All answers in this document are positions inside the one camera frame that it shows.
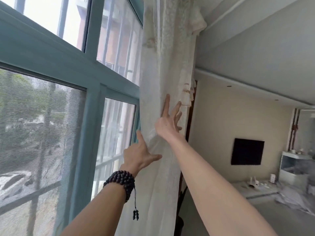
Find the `forearm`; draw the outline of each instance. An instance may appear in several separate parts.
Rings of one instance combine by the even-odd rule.
[[[183,137],[173,136],[168,142],[210,235],[276,235],[258,211],[193,150]]]
[[[113,236],[125,200],[124,186],[107,184],[65,228],[61,236]]]

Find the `white curtain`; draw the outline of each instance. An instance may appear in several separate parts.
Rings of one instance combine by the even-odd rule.
[[[152,153],[163,158],[136,178],[139,221],[132,220],[134,194],[125,204],[117,236],[171,236],[174,234],[180,169],[168,144],[156,136],[164,98],[170,108],[181,100],[180,126],[186,131],[191,105],[191,75],[196,36],[206,27],[195,0],[144,0],[144,36],[140,65],[141,132]]]

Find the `television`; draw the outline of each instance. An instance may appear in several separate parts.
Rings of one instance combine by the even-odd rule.
[[[264,141],[234,139],[231,165],[260,165]]]

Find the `window frame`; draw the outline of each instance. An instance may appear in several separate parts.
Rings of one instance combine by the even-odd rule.
[[[142,26],[143,1],[128,2]],[[0,67],[86,90],[77,164],[70,172],[73,190],[63,222],[54,227],[57,234],[91,200],[105,98],[136,106],[131,143],[140,127],[139,87],[96,59],[103,5],[104,0],[88,2],[81,51],[0,1]]]

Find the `white car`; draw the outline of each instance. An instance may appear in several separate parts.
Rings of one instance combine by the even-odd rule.
[[[33,184],[30,171],[12,171],[0,174],[0,200],[22,192],[24,186]]]

